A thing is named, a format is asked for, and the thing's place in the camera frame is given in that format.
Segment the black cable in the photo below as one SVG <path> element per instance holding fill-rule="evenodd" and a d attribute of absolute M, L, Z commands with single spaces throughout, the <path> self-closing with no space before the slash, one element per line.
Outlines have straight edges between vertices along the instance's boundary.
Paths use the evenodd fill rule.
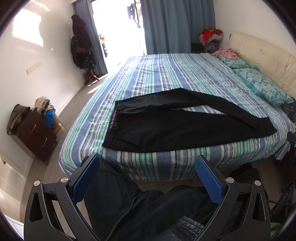
<path fill-rule="evenodd" d="M 276 202 L 276 201 L 272 201 L 272 200 L 269 200 L 269 199 L 267 199 L 267 201 L 275 203 L 275 204 L 280 204 L 280 205 L 283 205 L 283 206 L 294 206 L 295 205 L 295 204 L 287 204 L 287 203 L 282 203 L 282 202 Z"/>

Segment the gray curtain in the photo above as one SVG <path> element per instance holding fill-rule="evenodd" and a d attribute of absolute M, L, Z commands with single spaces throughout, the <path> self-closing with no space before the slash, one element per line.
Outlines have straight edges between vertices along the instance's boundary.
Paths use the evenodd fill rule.
<path fill-rule="evenodd" d="M 212 0 L 140 0 L 147 54 L 191 53 L 204 28 L 215 27 Z"/>
<path fill-rule="evenodd" d="M 102 76 L 108 71 L 103 57 L 102 45 L 94 23 L 91 1 L 78 0 L 73 3 L 73 10 L 86 24 L 86 30 L 89 33 L 96 59 L 96 69 L 94 71 L 97 76 Z"/>

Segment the brown cabinet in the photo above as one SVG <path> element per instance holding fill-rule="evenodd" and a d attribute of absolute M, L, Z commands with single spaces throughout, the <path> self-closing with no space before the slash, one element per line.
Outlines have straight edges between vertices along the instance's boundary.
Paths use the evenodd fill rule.
<path fill-rule="evenodd" d="M 48 164 L 57 136 L 45 124 L 37 109 L 32 109 L 11 137 L 31 157 Z"/>

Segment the wooden floor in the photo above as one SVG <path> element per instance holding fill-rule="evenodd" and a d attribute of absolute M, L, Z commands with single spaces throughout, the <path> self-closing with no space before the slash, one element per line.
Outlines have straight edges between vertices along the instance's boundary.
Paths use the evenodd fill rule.
<path fill-rule="evenodd" d="M 78 114 L 85 106 L 86 102 L 90 99 L 93 93 L 100 87 L 101 83 L 105 80 L 105 78 L 101 79 L 99 82 L 94 83 L 90 86 L 84 86 L 75 97 L 69 102 L 69 104 L 65 107 L 65 109 L 59 115 L 59 118 L 63 124 L 63 129 L 58 133 L 58 145 L 53 151 L 50 162 L 48 166 L 45 166 L 39 160 L 34 160 L 32 167 L 30 169 L 29 175 L 27 177 L 27 181 L 25 184 L 24 193 L 22 196 L 21 209 L 20 209 L 20 219 L 24 222 L 25 218 L 25 209 L 27 205 L 27 201 L 29 198 L 31 187 L 36 180 L 40 180 L 43 183 L 52 183 L 57 182 L 62 177 L 65 176 L 63 171 L 59 166 L 59 152 L 61 150 L 61 146 L 66 138 L 68 131 L 73 125 L 75 119 Z M 271 200 L 278 200 L 281 195 L 281 190 L 288 184 L 285 174 L 281 173 L 279 168 L 276 168 L 274 165 L 275 160 L 272 158 L 266 160 L 260 160 L 253 162 L 252 165 L 256 167 L 260 171 L 262 183 L 269 195 Z M 159 189 L 163 192 L 167 192 L 171 188 L 181 184 L 187 184 L 192 186 L 201 186 L 201 181 L 196 179 L 188 179 L 188 180 L 176 180 L 176 181 L 136 181 L 139 187 L 142 190 L 149 189 Z M 54 202 L 54 206 L 57 212 L 57 216 L 61 222 L 61 225 L 64 229 L 64 232 L 72 237 L 73 234 L 70 228 L 67 225 L 67 222 L 62 214 L 62 211 L 59 207 L 58 202 Z M 89 223 L 89 218 L 87 214 L 87 210 L 83 202 L 77 204 L 84 218 Z"/>

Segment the blue gripper pad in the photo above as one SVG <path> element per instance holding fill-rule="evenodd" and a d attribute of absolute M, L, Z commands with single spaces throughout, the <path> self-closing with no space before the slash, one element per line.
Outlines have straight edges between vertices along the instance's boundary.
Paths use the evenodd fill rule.
<path fill-rule="evenodd" d="M 222 186 L 200 156 L 195 158 L 194 167 L 211 200 L 220 205 L 223 201 Z"/>
<path fill-rule="evenodd" d="M 84 199 L 99 169 L 100 157 L 95 155 L 73 185 L 71 200 L 74 204 Z"/>

